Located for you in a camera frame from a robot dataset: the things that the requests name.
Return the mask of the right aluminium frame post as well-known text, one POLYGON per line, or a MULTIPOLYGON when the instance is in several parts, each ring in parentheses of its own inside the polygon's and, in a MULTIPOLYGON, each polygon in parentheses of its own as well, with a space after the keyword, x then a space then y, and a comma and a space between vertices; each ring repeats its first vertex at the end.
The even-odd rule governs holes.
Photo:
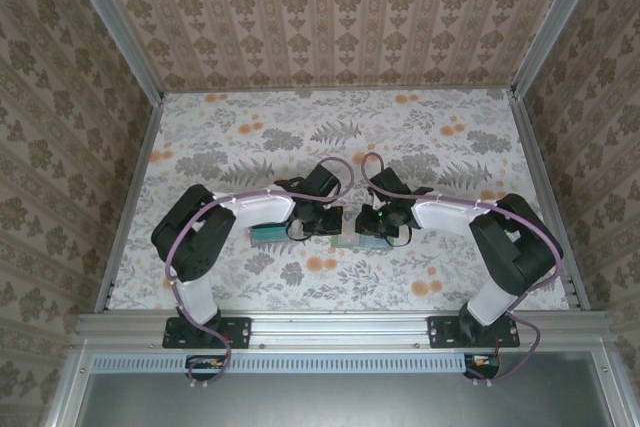
POLYGON ((551 49, 568 25, 578 2, 579 0, 553 0, 551 3, 512 82, 512 92, 516 100, 522 99, 531 87, 551 49))

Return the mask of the mint green card holder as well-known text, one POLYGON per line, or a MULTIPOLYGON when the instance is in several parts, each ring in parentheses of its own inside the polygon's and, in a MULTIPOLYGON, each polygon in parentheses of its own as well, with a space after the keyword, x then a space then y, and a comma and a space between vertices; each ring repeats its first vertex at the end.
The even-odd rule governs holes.
POLYGON ((343 232, 331 237, 331 246, 334 248, 360 249, 373 251, 388 251, 392 247, 381 238, 363 236, 356 232, 343 232))

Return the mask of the aluminium front frame rail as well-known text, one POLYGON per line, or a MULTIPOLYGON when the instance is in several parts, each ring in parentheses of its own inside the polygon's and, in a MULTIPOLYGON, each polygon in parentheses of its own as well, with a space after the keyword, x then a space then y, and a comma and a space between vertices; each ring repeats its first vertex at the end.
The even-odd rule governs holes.
MULTIPOLYGON (((159 353, 172 310, 111 310, 78 318, 70 350, 159 353)), ((453 311, 225 311, 251 319, 250 352, 426 352, 432 317, 453 311)), ((539 352, 612 349, 615 339, 601 312, 518 311, 541 332, 539 352)))

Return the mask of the aluminium frame post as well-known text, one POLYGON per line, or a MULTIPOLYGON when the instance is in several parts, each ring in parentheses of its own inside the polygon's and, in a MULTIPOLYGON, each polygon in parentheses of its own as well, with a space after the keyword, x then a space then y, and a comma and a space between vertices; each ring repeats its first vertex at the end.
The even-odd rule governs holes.
POLYGON ((522 99, 531 87, 551 49, 568 25, 578 2, 579 0, 553 0, 551 3, 512 82, 512 92, 516 100, 522 99))
POLYGON ((117 5, 116 0, 90 0, 90 2, 113 38, 151 106, 156 108, 162 103, 164 88, 160 85, 159 77, 154 73, 150 63, 147 61, 142 45, 135 38, 134 31, 129 26, 123 10, 117 5))

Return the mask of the left aluminium side rail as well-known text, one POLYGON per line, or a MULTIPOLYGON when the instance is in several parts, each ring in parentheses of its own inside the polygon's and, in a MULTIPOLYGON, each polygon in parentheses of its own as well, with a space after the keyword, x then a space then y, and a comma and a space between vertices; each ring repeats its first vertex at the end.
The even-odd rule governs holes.
POLYGON ((135 210, 142 189, 144 176, 146 174, 151 153, 153 151, 155 138, 159 131, 162 114, 163 99, 160 99, 160 101, 156 103, 151 110, 149 123, 143 138, 143 142, 141 144, 141 149, 135 169, 133 171, 123 212, 120 217, 119 225, 104 271, 103 280, 101 282, 98 297, 93 309, 93 312, 96 314, 104 312, 108 307, 109 299, 111 298, 111 292, 113 287, 115 286, 115 281, 117 278, 119 267, 121 265, 127 238, 130 232, 133 218, 135 216, 135 210))

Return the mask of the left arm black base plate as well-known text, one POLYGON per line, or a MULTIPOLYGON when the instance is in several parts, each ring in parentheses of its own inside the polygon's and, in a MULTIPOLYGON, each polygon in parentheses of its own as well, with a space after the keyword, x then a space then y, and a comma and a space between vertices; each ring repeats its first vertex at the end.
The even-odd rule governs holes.
MULTIPOLYGON (((216 330, 231 346, 247 349, 252 330, 249 317, 217 316, 205 324, 216 330)), ((194 327, 182 316, 171 317, 165 324, 162 346, 165 349, 223 349, 221 340, 194 327)))

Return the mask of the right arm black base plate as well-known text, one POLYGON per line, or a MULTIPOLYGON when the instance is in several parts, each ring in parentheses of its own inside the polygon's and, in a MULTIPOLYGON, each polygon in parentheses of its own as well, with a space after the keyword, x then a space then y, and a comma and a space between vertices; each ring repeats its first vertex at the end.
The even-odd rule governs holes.
POLYGON ((427 326, 430 346, 434 349, 520 346, 516 323, 506 316, 490 326, 483 326, 472 317, 431 316, 427 318, 427 326))

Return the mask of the green circuit board piece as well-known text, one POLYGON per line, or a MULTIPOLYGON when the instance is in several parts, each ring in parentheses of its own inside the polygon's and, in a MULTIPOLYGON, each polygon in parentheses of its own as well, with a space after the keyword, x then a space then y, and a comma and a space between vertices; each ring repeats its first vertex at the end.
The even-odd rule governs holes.
POLYGON ((270 223, 250 227, 249 240, 252 247, 287 242, 290 240, 287 224, 270 223))

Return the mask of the aluminium side rail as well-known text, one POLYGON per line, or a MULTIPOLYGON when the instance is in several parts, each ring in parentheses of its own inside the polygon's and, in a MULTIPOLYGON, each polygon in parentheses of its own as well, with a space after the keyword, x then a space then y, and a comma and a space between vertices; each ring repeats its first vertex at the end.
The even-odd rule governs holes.
POLYGON ((542 218, 564 252, 563 268, 559 279, 562 282, 569 308, 589 311, 591 305, 586 288, 581 278, 524 101, 512 92, 509 92, 509 94, 509 105, 526 157, 542 218))
POLYGON ((93 312, 96 314, 104 312, 108 307, 109 299, 111 298, 111 292, 113 287, 115 286, 115 281, 117 278, 119 267, 121 265, 127 238, 130 232, 133 218, 135 216, 135 210, 142 189, 144 176, 146 174, 151 153, 153 151, 155 138, 159 131, 162 114, 163 99, 160 99, 160 101, 156 103, 151 110, 149 123, 143 138, 143 142, 141 144, 141 149, 135 169, 133 171, 123 212, 120 217, 119 225, 104 271, 103 280, 101 282, 98 297, 93 309, 93 312))

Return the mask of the left aluminium frame post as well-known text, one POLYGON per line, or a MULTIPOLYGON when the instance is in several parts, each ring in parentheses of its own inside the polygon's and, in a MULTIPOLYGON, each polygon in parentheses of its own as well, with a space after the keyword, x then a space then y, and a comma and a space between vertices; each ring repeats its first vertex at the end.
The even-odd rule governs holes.
POLYGON ((162 103, 164 88, 160 85, 159 77, 154 73, 150 63, 147 61, 142 45, 135 38, 134 31, 129 26, 123 10, 117 5, 116 0, 90 0, 90 2, 113 38, 151 106, 156 108, 162 103))

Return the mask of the grey metal panel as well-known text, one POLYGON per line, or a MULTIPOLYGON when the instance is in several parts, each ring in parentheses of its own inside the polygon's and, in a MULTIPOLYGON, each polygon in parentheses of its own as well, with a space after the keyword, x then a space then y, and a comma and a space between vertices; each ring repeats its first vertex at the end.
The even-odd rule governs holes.
POLYGON ((45 427, 640 427, 618 356, 538 353, 508 379, 446 373, 98 373, 69 358, 45 427))

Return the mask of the right aluminium side rail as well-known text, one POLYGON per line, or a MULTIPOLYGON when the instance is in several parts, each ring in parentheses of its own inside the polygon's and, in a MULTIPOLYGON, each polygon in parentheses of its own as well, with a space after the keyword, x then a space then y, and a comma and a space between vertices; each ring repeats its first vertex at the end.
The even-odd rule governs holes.
POLYGON ((524 101, 512 92, 509 92, 509 94, 509 105, 526 157, 542 218, 564 252, 563 268, 559 279, 562 282, 569 308, 589 311, 591 305, 586 288, 581 278, 524 101))

